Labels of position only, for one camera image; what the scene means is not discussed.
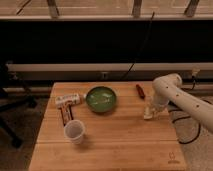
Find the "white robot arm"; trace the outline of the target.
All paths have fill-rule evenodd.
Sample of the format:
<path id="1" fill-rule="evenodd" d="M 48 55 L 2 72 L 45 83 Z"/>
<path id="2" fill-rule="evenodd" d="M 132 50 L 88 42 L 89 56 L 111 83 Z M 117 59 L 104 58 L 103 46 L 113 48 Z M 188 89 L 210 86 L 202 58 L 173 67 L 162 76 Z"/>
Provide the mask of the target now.
<path id="1" fill-rule="evenodd" d="M 186 93 L 180 89 L 181 85 L 182 78 L 176 73 L 155 78 L 152 82 L 154 95 L 149 105 L 150 114 L 154 116 L 173 102 L 213 133 L 213 105 Z"/>

